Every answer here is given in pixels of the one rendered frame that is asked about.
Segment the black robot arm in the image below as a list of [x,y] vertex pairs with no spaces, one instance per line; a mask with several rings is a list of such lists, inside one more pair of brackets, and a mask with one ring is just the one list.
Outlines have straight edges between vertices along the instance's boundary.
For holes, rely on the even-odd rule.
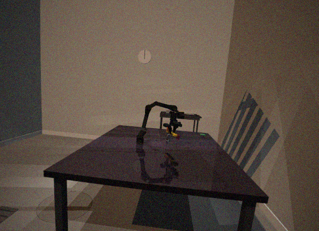
[[[173,112],[171,112],[171,111],[169,112],[169,113],[171,113],[170,117],[173,118],[173,119],[176,119],[176,117],[178,117],[178,119],[184,119],[184,112],[179,112],[175,105],[167,105],[167,104],[160,103],[160,102],[157,102],[157,101],[155,101],[151,105],[147,105],[145,107],[145,116],[144,116],[142,127],[141,127],[139,133],[137,134],[137,142],[136,142],[137,144],[142,144],[144,142],[143,136],[144,136],[144,134],[146,134],[146,130],[147,130],[146,129],[146,124],[147,124],[148,116],[149,116],[149,113],[150,113],[151,109],[154,106],[164,107],[164,108],[167,108],[167,109],[173,111]],[[178,122],[177,120],[176,121],[172,121],[172,125],[174,127],[178,127],[178,126],[181,125],[181,122]]]

